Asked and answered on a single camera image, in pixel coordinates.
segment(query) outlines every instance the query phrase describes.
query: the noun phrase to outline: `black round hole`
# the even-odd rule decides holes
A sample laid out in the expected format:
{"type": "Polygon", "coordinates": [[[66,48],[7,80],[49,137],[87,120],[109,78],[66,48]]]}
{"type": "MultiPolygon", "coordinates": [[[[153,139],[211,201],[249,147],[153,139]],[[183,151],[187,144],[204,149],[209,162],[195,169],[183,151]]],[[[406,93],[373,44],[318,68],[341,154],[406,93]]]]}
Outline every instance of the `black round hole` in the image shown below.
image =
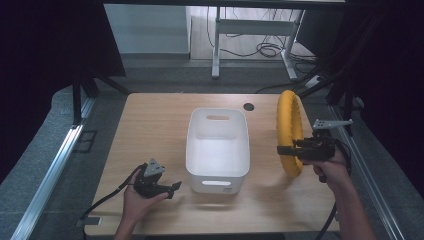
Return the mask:
{"type": "Polygon", "coordinates": [[[255,109],[255,105],[251,104],[251,103],[245,103],[243,105],[244,110],[246,111],[253,111],[255,109]]]}

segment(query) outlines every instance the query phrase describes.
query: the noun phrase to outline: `light wood tabletop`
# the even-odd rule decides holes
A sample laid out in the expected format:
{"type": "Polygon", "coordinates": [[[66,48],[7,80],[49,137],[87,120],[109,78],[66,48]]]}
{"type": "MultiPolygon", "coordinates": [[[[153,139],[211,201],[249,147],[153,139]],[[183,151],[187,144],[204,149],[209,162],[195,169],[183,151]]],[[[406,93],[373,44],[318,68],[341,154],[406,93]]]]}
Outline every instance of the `light wood tabletop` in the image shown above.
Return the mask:
{"type": "MultiPolygon", "coordinates": [[[[287,176],[277,154],[276,94],[131,94],[93,202],[111,193],[128,175],[150,158],[166,171],[161,185],[182,181],[173,199],[165,200],[137,225],[134,234],[219,234],[319,231],[327,220],[334,197],[305,166],[297,178],[287,176]],[[253,111],[243,109],[245,103],[253,111]],[[187,130],[197,108],[241,110],[247,120],[250,170],[237,194],[196,193],[190,188],[185,166],[187,130]]],[[[305,137],[312,129],[303,106],[305,137]]],[[[118,227],[123,191],[96,208],[87,225],[88,235],[113,235],[118,227]]],[[[330,231],[339,230],[333,221],[330,231]]]]}

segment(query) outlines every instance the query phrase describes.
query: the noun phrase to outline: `white plastic bin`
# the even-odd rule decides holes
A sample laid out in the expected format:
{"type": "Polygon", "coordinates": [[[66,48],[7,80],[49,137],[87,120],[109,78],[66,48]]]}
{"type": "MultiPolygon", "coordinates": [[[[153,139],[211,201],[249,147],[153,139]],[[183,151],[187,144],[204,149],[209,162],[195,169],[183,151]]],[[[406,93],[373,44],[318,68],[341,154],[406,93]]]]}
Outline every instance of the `white plastic bin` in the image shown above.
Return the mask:
{"type": "Polygon", "coordinates": [[[239,110],[199,108],[187,134],[190,186],[201,193],[237,193],[250,168],[246,117],[239,110]]]}

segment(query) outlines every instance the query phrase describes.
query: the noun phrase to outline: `white wall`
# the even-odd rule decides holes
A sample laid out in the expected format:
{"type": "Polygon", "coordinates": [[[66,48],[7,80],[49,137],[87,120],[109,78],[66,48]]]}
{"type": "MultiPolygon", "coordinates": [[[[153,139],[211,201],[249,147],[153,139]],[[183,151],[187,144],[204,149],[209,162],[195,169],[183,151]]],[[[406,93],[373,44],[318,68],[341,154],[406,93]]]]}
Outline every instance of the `white wall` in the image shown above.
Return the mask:
{"type": "Polygon", "coordinates": [[[121,54],[190,52],[189,7],[104,6],[121,54]]]}

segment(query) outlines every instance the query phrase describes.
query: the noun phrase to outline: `yellow object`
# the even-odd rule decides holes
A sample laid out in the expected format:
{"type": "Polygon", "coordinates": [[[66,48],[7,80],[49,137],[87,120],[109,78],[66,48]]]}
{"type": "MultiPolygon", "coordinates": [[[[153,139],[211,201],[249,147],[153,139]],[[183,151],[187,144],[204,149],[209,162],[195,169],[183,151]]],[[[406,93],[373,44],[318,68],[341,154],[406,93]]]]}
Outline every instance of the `yellow object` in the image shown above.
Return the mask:
{"type": "MultiPolygon", "coordinates": [[[[278,146],[293,147],[293,140],[303,139],[299,102],[293,91],[286,90],[278,99],[277,108],[278,146]]],[[[303,163],[295,156],[280,155],[284,171],[291,177],[302,173],[303,163]]]]}

